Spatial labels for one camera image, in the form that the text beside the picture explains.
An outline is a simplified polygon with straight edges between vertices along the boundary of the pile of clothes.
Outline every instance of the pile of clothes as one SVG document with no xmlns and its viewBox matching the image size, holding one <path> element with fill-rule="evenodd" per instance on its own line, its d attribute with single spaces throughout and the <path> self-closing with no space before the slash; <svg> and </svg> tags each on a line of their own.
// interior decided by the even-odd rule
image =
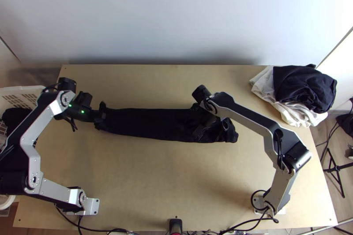
<svg viewBox="0 0 353 235">
<path fill-rule="evenodd" d="M 337 81 L 315 65 L 268 66 L 250 80 L 252 92 L 277 109 L 289 125 L 316 126 L 334 103 Z"/>
</svg>

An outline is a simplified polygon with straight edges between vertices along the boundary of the tripod stand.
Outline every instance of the tripod stand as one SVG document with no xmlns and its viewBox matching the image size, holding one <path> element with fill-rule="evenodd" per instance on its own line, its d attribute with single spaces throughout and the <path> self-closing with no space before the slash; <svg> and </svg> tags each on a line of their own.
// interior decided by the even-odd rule
<svg viewBox="0 0 353 235">
<path fill-rule="evenodd" d="M 345 193 L 344 193 L 344 191 L 343 191 L 343 186 L 342 186 L 341 177 L 339 176 L 339 171 L 342 170 L 342 169 L 348 168 L 348 167 L 352 167 L 352 166 L 353 166 L 353 162 L 348 163 L 348 164 L 345 164 L 345 165 L 340 165 L 340 166 L 338 166 L 338 165 L 336 164 L 336 162 L 334 161 L 334 158 L 333 158 L 333 156 L 332 156 L 331 151 L 330 151 L 329 148 L 327 148 L 327 152 L 328 152 L 328 154 L 329 154 L 329 156 L 330 156 L 330 164 L 329 164 L 329 166 L 328 166 L 328 169 L 324 169 L 323 171 L 324 171 L 324 172 L 329 172 L 329 173 L 332 175 L 332 177 L 333 177 L 333 178 L 336 180 L 336 182 L 339 184 L 339 187 L 340 187 L 340 189 L 341 189 L 341 196 L 342 196 L 343 198 L 345 198 Z"/>
</svg>

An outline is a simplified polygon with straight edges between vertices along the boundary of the white laundry basket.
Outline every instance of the white laundry basket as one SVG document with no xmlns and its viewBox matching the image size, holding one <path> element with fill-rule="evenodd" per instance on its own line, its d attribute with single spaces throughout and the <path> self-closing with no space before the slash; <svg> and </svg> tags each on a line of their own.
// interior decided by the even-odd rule
<svg viewBox="0 0 353 235">
<path fill-rule="evenodd" d="M 0 149 L 6 141 L 7 127 L 1 117 L 6 109 L 27 108 L 34 109 L 37 99 L 44 86 L 14 86 L 0 88 Z M 6 209 L 15 200 L 14 195 L 0 195 L 0 210 Z"/>
</svg>

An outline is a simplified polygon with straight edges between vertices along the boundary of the wooden table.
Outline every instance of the wooden table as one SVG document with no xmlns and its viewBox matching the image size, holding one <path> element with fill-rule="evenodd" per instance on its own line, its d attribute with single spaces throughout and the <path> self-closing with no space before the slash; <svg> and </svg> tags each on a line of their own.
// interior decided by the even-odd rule
<svg viewBox="0 0 353 235">
<path fill-rule="evenodd" d="M 313 158 L 299 172 L 286 215 L 279 224 L 263 221 L 259 229 L 334 225 L 337 219 L 309 129 L 286 125 L 270 104 L 250 90 L 249 79 L 262 66 L 64 65 L 60 76 L 74 79 L 77 92 L 93 95 L 92 108 L 189 108 L 191 93 L 204 84 L 212 93 L 226 91 L 254 111 L 298 133 Z M 101 200 L 99 214 L 86 216 L 90 228 L 120 227 L 165 231 L 169 218 L 184 230 L 220 230 L 257 218 L 251 194 L 268 189 L 274 176 L 263 139 L 234 122 L 237 143 L 197 144 L 134 138 L 98 131 L 76 122 L 52 120 L 37 149 L 44 176 L 64 186 L 81 186 Z M 48 202 L 23 197 L 14 226 L 76 229 Z"/>
</svg>

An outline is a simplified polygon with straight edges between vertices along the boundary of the metal bracket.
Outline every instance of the metal bracket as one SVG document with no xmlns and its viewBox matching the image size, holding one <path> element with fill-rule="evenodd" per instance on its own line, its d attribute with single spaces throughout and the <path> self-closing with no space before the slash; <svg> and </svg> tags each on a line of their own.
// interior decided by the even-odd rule
<svg viewBox="0 0 353 235">
<path fill-rule="evenodd" d="M 254 198 L 252 199 L 252 203 L 254 204 L 254 206 L 258 209 L 263 209 L 264 207 L 266 207 L 264 199 L 262 196 L 254 196 Z M 257 210 L 254 209 L 254 213 L 258 214 L 258 215 L 262 215 L 265 212 L 265 210 Z M 278 211 L 279 215 L 285 215 L 285 207 L 282 207 L 282 209 L 280 211 Z"/>
<path fill-rule="evenodd" d="M 98 198 L 86 198 L 83 204 L 85 210 L 78 211 L 76 213 L 67 212 L 67 215 L 87 216 L 97 215 L 99 209 L 100 200 Z"/>
</svg>

